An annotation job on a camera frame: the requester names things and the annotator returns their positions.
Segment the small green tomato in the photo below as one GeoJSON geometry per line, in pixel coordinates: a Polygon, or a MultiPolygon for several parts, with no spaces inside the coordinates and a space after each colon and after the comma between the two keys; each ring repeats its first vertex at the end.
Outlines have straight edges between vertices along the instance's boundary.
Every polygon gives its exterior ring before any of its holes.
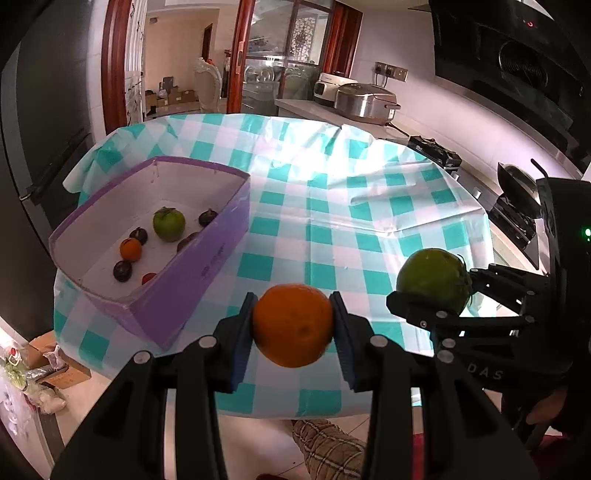
{"type": "Polygon", "coordinates": [[[397,277],[396,290],[422,296],[461,314],[472,296],[464,259],[447,250],[426,248],[412,254],[397,277]]]}

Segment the small orange mandarin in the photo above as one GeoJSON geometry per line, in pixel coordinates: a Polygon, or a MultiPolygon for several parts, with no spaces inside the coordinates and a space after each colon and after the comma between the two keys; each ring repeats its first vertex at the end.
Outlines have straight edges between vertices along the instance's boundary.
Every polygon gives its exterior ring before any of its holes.
{"type": "Polygon", "coordinates": [[[332,341],[332,304],[315,287],[274,285],[256,302],[252,326],[256,346],[267,359],[301,368],[318,361],[332,341]]]}

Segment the red tomato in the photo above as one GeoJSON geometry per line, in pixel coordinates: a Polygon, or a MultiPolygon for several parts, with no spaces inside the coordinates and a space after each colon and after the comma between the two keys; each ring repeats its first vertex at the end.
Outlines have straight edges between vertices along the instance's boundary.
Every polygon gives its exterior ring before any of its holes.
{"type": "Polygon", "coordinates": [[[156,276],[156,274],[155,274],[154,272],[149,272],[149,273],[146,273],[145,275],[143,275],[143,276],[142,276],[142,279],[141,279],[141,284],[142,284],[142,285],[146,284],[146,283],[147,283],[147,282],[149,282],[151,279],[153,279],[155,276],[156,276]]]}

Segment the dark mangosteen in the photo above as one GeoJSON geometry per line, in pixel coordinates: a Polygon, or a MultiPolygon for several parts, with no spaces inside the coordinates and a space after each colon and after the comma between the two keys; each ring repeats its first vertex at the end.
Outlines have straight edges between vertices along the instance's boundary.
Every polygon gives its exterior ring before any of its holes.
{"type": "Polygon", "coordinates": [[[137,240],[141,245],[144,245],[148,240],[147,231],[141,227],[132,230],[128,237],[137,240]]]}
{"type": "Polygon", "coordinates": [[[116,281],[127,282],[132,276],[132,263],[128,260],[118,261],[113,267],[112,274],[116,281]]]}
{"type": "Polygon", "coordinates": [[[213,209],[207,209],[198,216],[198,224],[205,228],[217,217],[217,212],[213,209]]]}

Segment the orange persimmon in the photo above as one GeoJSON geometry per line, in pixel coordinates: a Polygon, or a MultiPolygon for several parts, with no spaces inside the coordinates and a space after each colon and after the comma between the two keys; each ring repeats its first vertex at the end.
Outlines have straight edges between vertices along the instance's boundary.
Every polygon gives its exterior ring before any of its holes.
{"type": "Polygon", "coordinates": [[[142,245],[135,238],[126,238],[119,245],[119,254],[122,260],[137,262],[142,256],[142,245]]]}

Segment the large green fruit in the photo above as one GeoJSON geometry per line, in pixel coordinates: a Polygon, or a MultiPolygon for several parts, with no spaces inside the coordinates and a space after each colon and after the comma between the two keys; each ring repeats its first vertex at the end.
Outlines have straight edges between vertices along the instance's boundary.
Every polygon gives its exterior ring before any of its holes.
{"type": "Polygon", "coordinates": [[[175,242],[181,239],[186,221],[184,215],[177,209],[162,207],[152,217],[152,227],[155,234],[165,242],[175,242]]]}

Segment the dark red apple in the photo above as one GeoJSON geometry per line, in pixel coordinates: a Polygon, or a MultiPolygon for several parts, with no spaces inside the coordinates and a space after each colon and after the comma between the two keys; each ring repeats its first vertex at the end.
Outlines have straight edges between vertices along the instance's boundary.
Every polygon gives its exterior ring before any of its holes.
{"type": "Polygon", "coordinates": [[[176,253],[180,253],[193,239],[197,238],[199,232],[192,232],[180,240],[176,246],[176,253]]]}

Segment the cardboard box on floor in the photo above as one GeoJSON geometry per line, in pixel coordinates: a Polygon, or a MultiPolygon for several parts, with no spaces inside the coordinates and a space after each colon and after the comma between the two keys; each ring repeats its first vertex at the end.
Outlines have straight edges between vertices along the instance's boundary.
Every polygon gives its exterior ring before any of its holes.
{"type": "Polygon", "coordinates": [[[53,331],[26,344],[21,356],[28,382],[46,383],[64,390],[91,378],[87,367],[64,353],[53,331]]]}

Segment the black wok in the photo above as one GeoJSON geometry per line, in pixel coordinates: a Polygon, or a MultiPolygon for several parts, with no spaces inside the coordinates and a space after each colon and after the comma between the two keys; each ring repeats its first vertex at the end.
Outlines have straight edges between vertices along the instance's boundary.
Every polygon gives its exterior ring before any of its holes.
{"type": "Polygon", "coordinates": [[[517,211],[532,219],[542,217],[538,188],[529,174],[517,166],[499,163],[497,178],[504,196],[517,211]]]}

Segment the teal checkered tablecloth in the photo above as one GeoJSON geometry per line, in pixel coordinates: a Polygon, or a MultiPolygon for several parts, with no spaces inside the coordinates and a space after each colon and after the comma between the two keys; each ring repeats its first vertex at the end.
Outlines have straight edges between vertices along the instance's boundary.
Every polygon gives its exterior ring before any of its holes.
{"type": "MultiPolygon", "coordinates": [[[[484,209],[435,163],[351,126],[248,114],[172,115],[123,127],[95,145],[64,187],[79,205],[118,174],[155,156],[181,156],[250,175],[249,232],[224,263],[171,352],[238,313],[249,291],[304,283],[339,291],[349,311],[405,349],[432,356],[429,335],[394,317],[386,296],[406,258],[436,247],[468,268],[494,262],[484,209]]],[[[61,272],[54,330],[67,354],[114,377],[131,355],[157,348],[105,316],[61,272]]],[[[332,344],[317,363],[287,370],[256,349],[238,392],[216,394],[222,413],[255,418],[366,413],[370,394],[342,380],[332,344]]]]}

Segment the purple storage box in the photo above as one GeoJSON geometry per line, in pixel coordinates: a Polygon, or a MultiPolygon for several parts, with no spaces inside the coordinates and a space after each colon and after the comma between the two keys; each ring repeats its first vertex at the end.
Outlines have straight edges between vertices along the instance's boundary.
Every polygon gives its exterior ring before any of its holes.
{"type": "Polygon", "coordinates": [[[117,176],[51,234],[52,260],[102,313],[163,350],[171,347],[214,277],[249,229],[250,176],[233,167],[182,157],[154,157],[117,176]],[[179,210],[186,225],[180,240],[199,232],[180,253],[178,241],[154,232],[153,214],[179,210]],[[217,217],[207,227],[198,216],[217,217]],[[119,245],[137,227],[148,234],[132,276],[120,283],[114,265],[119,245]],[[141,284],[142,276],[156,276],[141,284]]]}

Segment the black range hood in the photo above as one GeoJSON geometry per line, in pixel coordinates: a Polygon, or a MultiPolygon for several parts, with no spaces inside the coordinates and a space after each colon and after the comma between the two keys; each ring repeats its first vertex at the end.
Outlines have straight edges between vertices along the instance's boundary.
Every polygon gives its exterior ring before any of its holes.
{"type": "Polygon", "coordinates": [[[590,162],[590,72],[556,22],[520,1],[433,1],[435,72],[504,108],[579,170],[590,162]]]}

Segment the white kitchen appliance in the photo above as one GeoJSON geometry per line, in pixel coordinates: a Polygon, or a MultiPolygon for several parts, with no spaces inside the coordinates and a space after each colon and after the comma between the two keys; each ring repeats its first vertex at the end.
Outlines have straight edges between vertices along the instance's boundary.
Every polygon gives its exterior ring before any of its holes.
{"type": "Polygon", "coordinates": [[[318,104],[332,108],[335,105],[335,97],[337,97],[339,88],[352,83],[356,83],[356,80],[322,72],[315,82],[314,100],[318,104]]]}

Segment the wall power socket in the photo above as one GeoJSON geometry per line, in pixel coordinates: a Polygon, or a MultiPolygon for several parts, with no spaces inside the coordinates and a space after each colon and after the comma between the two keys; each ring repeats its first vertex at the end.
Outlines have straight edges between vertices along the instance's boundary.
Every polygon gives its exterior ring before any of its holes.
{"type": "Polygon", "coordinates": [[[374,68],[376,78],[382,78],[383,83],[386,84],[389,79],[406,82],[409,71],[406,68],[398,67],[383,62],[376,62],[374,68]]]}

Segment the red wooden door frame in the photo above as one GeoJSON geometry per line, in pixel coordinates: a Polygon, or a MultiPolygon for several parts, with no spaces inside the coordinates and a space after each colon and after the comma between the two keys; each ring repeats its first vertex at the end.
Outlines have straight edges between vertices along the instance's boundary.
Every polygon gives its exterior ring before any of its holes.
{"type": "Polygon", "coordinates": [[[198,103],[274,115],[352,67],[363,14],[335,1],[110,1],[101,53],[111,132],[198,103]]]}

